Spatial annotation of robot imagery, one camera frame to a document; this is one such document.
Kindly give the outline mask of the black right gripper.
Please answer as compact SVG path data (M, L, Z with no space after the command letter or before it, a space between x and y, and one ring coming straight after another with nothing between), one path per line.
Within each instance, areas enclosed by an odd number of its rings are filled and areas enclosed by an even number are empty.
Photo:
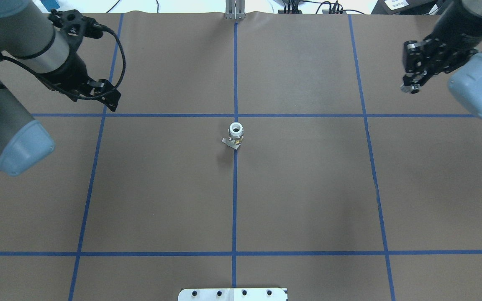
M475 47L459 49L430 36L422 41L406 41L403 43L403 83L417 83L422 87L432 77L464 66L477 53Z

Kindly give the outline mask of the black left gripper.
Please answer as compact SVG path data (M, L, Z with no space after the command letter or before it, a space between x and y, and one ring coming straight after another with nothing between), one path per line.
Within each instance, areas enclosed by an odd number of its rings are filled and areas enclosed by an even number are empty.
M111 112L118 108L121 93L107 79L93 80L88 76L84 61L77 53L69 53L66 61L56 70L38 74L48 87L61 89L59 93L70 100L96 100L104 104Z

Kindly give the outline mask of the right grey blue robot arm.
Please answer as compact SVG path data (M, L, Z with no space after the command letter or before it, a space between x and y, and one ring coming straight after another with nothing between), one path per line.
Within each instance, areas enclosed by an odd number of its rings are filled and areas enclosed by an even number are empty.
M482 119L482 0L453 0L423 40L403 44L400 90L416 94L432 77L450 74L454 99Z

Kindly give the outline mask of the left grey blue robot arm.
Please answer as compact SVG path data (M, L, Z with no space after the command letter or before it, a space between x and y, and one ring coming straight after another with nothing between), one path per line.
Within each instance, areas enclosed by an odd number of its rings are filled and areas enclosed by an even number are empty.
M94 79L78 50L84 38L107 33L117 43L122 71L116 83ZM5 84L3 67L11 76L22 69L26 80L37 81L71 101L98 101L115 111L118 87L126 74L126 54L117 33L77 10L52 8L43 13L32 0L0 0L0 173L19 176L49 156L55 142Z

